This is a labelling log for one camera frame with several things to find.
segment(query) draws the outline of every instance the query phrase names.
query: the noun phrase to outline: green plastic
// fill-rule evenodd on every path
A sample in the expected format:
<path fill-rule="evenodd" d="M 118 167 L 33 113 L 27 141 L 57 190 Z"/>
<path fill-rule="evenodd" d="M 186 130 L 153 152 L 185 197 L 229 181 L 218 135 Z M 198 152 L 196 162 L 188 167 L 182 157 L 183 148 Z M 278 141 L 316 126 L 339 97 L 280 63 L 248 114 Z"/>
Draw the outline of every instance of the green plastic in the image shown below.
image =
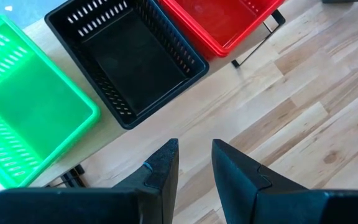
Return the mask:
<path fill-rule="evenodd" d="M 99 117 L 96 104 L 0 15 L 0 183 L 28 186 Z"/>

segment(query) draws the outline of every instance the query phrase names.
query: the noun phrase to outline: wooden floor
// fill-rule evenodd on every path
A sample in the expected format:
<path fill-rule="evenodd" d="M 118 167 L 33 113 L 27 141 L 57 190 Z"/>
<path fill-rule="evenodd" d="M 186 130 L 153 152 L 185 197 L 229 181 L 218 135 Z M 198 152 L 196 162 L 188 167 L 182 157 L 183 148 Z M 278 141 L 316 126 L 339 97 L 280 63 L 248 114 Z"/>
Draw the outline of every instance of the wooden floor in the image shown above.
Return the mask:
<path fill-rule="evenodd" d="M 85 161 L 90 186 L 115 185 L 178 138 L 174 223 L 225 223 L 219 138 L 305 187 L 358 189 L 358 3 L 280 10 L 287 24 L 241 70 L 224 67 Z"/>

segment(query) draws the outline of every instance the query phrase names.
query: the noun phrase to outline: red basket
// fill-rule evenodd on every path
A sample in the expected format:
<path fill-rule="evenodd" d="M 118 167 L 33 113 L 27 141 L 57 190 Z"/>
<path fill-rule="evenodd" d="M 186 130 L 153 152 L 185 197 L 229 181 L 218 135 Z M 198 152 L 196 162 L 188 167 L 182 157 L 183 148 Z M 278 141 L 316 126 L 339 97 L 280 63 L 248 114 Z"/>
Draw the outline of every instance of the red basket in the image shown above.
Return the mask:
<path fill-rule="evenodd" d="M 158 0 L 203 56 L 226 57 L 284 0 Z"/>

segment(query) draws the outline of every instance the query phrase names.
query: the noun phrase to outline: plastic basket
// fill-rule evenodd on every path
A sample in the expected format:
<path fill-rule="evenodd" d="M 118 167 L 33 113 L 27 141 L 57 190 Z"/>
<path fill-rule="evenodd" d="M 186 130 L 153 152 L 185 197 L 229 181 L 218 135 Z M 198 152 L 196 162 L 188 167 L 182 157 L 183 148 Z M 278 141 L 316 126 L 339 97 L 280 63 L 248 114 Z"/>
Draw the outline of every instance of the plastic basket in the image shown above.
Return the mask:
<path fill-rule="evenodd" d="M 208 59 L 226 57 L 284 0 L 158 0 Z"/>
<path fill-rule="evenodd" d="M 126 129 L 209 68 L 151 0 L 71 0 L 45 20 Z"/>
<path fill-rule="evenodd" d="M 29 185 L 98 118 L 98 107 L 0 16 L 0 183 Z"/>

